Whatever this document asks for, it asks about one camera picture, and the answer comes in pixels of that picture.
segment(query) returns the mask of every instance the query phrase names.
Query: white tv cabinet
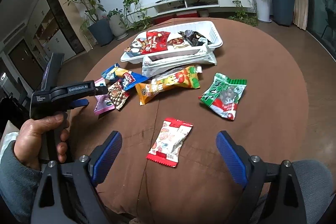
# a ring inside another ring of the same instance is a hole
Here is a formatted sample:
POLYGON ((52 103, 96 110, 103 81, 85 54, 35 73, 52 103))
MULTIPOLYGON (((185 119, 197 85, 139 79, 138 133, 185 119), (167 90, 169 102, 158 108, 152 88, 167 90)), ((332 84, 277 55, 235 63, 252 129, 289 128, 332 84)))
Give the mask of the white tv cabinet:
MULTIPOLYGON (((244 8, 252 9, 254 7, 253 0, 239 1, 244 8)), ((143 9, 147 8, 145 15, 150 17, 215 7, 234 8, 236 7, 236 2, 234 0, 164 0, 159 3, 151 3, 142 6, 143 9)), ((141 20, 141 15, 140 12, 133 11, 129 13, 128 19, 130 22, 137 22, 141 20)))

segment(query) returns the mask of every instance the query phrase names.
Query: brown tablecloth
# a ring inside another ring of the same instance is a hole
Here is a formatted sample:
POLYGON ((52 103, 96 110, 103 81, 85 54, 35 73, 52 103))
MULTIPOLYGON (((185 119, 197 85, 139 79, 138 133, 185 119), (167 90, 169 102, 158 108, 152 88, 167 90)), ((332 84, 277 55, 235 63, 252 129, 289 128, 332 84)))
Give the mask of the brown tablecloth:
MULTIPOLYGON (((200 19, 172 19, 161 26, 200 19)), ((90 105, 71 112, 71 149, 76 157, 104 142, 113 130, 123 147, 105 182, 97 187, 104 204, 150 223, 223 223, 241 195, 217 151, 215 138, 226 130, 250 155, 281 163, 292 159, 305 134, 308 96, 302 73, 293 57, 275 39, 248 25, 210 18, 224 44, 215 50, 217 66, 204 66, 201 88, 177 88, 140 106, 135 92, 119 112, 98 119, 90 105), (216 72, 247 79, 236 119, 228 121, 201 105, 198 96, 209 88, 216 72), (194 124, 180 151, 176 168, 146 160, 166 117, 194 124)), ((132 38, 109 52, 85 80, 120 62, 132 38)), ((141 73, 141 65, 121 66, 141 73)))

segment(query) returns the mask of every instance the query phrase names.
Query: pink snack package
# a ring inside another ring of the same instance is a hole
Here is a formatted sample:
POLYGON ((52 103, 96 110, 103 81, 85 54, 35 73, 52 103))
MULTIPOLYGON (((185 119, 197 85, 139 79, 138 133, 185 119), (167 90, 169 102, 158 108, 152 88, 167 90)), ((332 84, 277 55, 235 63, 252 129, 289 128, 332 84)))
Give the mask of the pink snack package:
MULTIPOLYGON (((95 84, 95 86, 106 86, 104 78, 101 78, 101 79, 97 80, 94 84, 95 84)), ((102 114, 102 113, 107 112, 109 110, 115 109, 115 106, 112 103, 108 94, 97 95, 95 97, 97 99, 97 104, 96 104, 96 107, 94 109, 95 115, 99 115, 99 114, 102 114)))
POLYGON ((183 141, 189 134, 191 123, 174 118, 166 118, 153 147, 147 155, 148 160, 170 167, 176 167, 183 141))

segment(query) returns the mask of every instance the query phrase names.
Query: screw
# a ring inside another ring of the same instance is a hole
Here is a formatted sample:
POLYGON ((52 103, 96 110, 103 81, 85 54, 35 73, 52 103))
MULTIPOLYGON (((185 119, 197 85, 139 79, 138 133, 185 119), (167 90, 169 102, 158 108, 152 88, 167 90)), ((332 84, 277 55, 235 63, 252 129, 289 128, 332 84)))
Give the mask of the screw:
POLYGON ((52 160, 48 162, 48 167, 53 168, 56 165, 56 161, 52 160))
POLYGON ((290 167, 292 165, 292 163, 289 161, 289 160, 284 160, 283 161, 283 164, 286 166, 286 167, 290 167))
POLYGON ((89 159, 89 157, 87 155, 83 155, 79 157, 79 161, 80 162, 86 162, 89 159))
POLYGON ((258 161, 260 161, 260 158, 258 156, 256 156, 256 155, 253 155, 253 156, 251 156, 251 160, 253 162, 258 162, 258 161))

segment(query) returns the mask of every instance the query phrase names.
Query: hand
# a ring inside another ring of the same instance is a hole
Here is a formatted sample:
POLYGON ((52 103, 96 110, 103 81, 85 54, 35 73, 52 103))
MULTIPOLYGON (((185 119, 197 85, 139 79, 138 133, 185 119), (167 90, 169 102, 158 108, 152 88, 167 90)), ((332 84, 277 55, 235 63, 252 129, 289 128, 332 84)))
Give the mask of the hand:
MULTIPOLYGON (((20 130, 14 145, 14 154, 16 158, 25 166, 41 170, 38 155, 41 149, 42 134, 58 128, 63 122, 63 114, 45 117, 40 120, 29 119, 20 130)), ((60 135, 61 142, 57 145, 58 160, 64 163, 67 159, 66 151, 68 150, 65 141, 69 138, 69 131, 63 129, 60 135)))

